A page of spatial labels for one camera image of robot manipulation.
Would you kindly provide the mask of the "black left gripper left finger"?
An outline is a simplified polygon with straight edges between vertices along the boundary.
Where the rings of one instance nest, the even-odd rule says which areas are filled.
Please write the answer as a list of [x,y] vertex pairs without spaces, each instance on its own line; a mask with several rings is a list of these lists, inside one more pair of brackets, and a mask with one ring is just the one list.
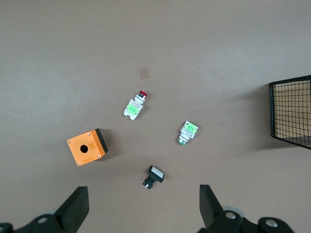
[[79,186],[55,211],[36,217],[16,233],[76,233],[89,213],[86,186]]

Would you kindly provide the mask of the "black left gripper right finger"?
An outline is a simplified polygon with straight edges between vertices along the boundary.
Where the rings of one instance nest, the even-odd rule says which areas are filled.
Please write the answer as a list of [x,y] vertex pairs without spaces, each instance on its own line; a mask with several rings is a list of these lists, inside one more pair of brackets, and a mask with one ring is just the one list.
[[293,229],[283,220],[262,217],[252,223],[238,212],[224,210],[210,185],[202,184],[199,189],[200,213],[205,224],[200,233],[292,233]]

